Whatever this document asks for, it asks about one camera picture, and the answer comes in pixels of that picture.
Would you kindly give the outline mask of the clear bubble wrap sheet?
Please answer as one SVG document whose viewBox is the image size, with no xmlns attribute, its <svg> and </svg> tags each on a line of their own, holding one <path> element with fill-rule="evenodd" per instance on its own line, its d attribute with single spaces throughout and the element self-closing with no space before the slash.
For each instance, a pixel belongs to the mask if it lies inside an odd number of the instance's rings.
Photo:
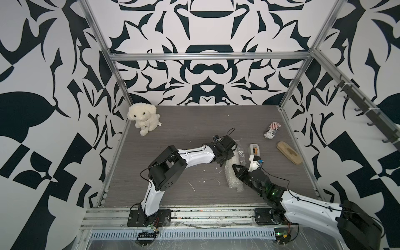
<svg viewBox="0 0 400 250">
<path fill-rule="evenodd" d="M 240 140 L 235 140 L 237 146 L 235 147 L 235 150 L 233 151 L 234 156 L 227 160 L 226 163 L 224 164 L 225 168 L 225 176 L 227 180 L 227 184 L 230 189 L 236 189 L 236 191 L 243 192 L 244 187 L 243 187 L 243 182 L 240 181 L 236 175 L 235 175 L 235 168 L 233 165 L 240 165 L 240 166 L 245 166 L 246 165 L 246 159 L 245 159 L 245 151 L 241 145 Z"/>
</svg>

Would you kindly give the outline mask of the grey tape dispenser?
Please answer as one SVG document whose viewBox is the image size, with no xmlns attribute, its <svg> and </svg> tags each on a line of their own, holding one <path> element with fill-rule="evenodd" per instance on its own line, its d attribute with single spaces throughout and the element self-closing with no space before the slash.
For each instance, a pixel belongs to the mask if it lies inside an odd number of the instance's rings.
<svg viewBox="0 0 400 250">
<path fill-rule="evenodd" d="M 258 144 L 250 144 L 249 145 L 249 155 L 260 156 L 260 149 Z"/>
</svg>

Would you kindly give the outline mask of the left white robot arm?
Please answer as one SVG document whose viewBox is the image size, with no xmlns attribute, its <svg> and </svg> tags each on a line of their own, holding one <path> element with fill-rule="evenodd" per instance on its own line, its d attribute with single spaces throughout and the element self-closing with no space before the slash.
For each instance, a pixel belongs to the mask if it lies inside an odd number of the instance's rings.
<svg viewBox="0 0 400 250">
<path fill-rule="evenodd" d="M 167 147 L 146 169 L 149 183 L 144 199 L 137 209 L 130 209 L 128 227 L 158 227 L 170 216 L 170 210 L 159 210 L 166 190 L 173 186 L 182 173 L 190 167 L 217 163 L 223 165 L 233 158 L 237 143 L 229 136 L 203 144 L 199 148 L 181 150 L 171 145 Z"/>
</svg>

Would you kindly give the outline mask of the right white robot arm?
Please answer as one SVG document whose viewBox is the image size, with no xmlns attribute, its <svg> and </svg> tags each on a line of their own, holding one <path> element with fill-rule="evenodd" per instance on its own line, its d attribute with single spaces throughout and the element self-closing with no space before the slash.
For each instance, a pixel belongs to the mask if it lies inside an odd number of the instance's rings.
<svg viewBox="0 0 400 250">
<path fill-rule="evenodd" d="M 272 183 L 261 169 L 250 172 L 232 166 L 235 176 L 255 191 L 281 221 L 303 225 L 330 235 L 350 250 L 378 250 L 383 228 L 357 204 L 312 199 Z"/>
</svg>

